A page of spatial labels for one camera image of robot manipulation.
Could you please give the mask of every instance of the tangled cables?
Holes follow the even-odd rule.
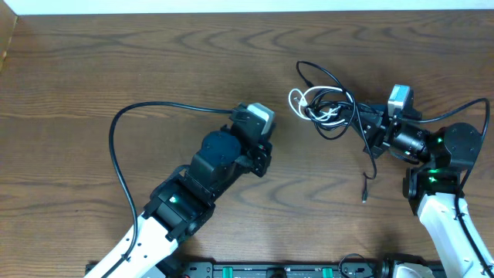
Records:
[[[312,82],[310,82],[300,71],[300,64],[305,64],[308,66],[312,66],[329,77],[336,82],[336,86],[314,86]],[[314,123],[314,127],[317,132],[326,140],[336,140],[342,137],[345,132],[347,132],[348,127],[351,124],[355,124],[354,126],[362,133],[362,138],[364,139],[365,148],[367,153],[369,154],[370,161],[372,162],[372,167],[374,169],[374,173],[370,176],[364,172],[364,190],[362,192],[362,202],[365,203],[367,200],[368,190],[367,190],[367,180],[373,180],[377,175],[377,167],[376,162],[374,161],[374,156],[369,148],[369,144],[367,143],[367,139],[365,137],[365,132],[362,127],[362,122],[360,120],[360,112],[378,114],[378,112],[368,105],[364,103],[358,103],[354,95],[347,90],[341,82],[327,69],[324,69],[322,66],[318,66],[315,63],[307,62],[307,61],[298,61],[296,63],[296,70],[299,73],[300,77],[302,77],[303,81],[305,81],[306,85],[309,87],[304,93],[302,93],[299,89],[293,89],[290,91],[288,95],[288,103],[292,110],[304,120],[310,120]],[[299,96],[293,97],[294,93],[298,93]],[[308,102],[306,96],[309,93],[315,93],[314,98]],[[347,101],[341,100],[323,100],[323,98],[327,94],[332,93],[342,93]],[[293,102],[297,102],[297,108],[293,105]],[[349,110],[351,112],[351,116],[349,119],[344,119],[341,117],[341,113],[344,110]],[[338,127],[344,127],[343,130],[334,137],[328,137],[323,131],[334,131]]]

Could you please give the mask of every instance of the green terminal block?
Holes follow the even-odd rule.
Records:
[[[333,269],[329,267],[324,267],[323,278],[333,278]]]
[[[223,267],[223,278],[233,278],[233,267],[230,266]]]

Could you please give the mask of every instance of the cable end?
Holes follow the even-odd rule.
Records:
[[[298,97],[294,97],[293,100],[295,100],[301,107],[306,107],[309,105],[305,97],[300,98],[300,100]]]
[[[367,196],[369,195],[369,191],[367,190],[367,176],[364,173],[364,190],[362,191],[362,204],[367,202]]]

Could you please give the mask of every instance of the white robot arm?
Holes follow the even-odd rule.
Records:
[[[492,256],[473,225],[466,200],[460,198],[458,204],[466,228],[484,261],[489,265],[494,264]],[[455,195],[446,193],[425,195],[417,215],[432,237],[448,278],[487,277],[484,266],[475,254],[458,220]]]
[[[113,132],[124,112],[148,105],[212,111],[179,103],[150,102],[125,107],[115,116],[110,126],[110,154],[133,213],[134,203],[114,155]],[[216,111],[231,114],[232,126],[208,134],[190,166],[177,168],[154,189],[144,212],[138,217],[134,214],[134,225],[86,278],[142,277],[211,218],[216,199],[241,175],[252,172],[262,177],[266,173],[271,161],[269,138],[275,127],[274,112],[260,103]]]

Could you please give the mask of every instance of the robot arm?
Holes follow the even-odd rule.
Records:
[[[232,126],[208,134],[190,166],[178,168],[153,190],[137,219],[137,244],[127,259],[122,254],[134,227],[86,278],[143,276],[211,218],[216,199],[241,175],[253,172],[262,177],[271,161],[274,116],[259,103],[236,107]]]
[[[493,264],[492,256],[470,218],[466,200],[460,198],[458,201],[463,221],[475,245],[482,254],[484,261]],[[424,195],[417,213],[420,222],[432,237],[449,278],[484,276],[486,272],[466,238],[456,215],[455,195],[448,193]]]
[[[482,134],[467,123],[453,124],[431,133],[413,125],[423,121],[412,104],[410,87],[396,85],[387,106],[381,106],[384,109],[379,117],[363,113],[363,123],[370,126],[365,133],[370,151],[377,158],[390,148],[399,153],[394,153],[397,158],[412,164],[422,163],[420,167],[407,169],[403,195],[432,237],[447,276],[490,275],[486,268],[492,268],[494,261],[472,223],[462,192],[466,179],[460,178],[462,172],[466,171],[468,177],[473,169],[487,124]],[[488,123],[488,101],[486,106]],[[400,277],[410,277],[412,268],[407,266],[406,269],[394,271],[394,275],[401,273]]]

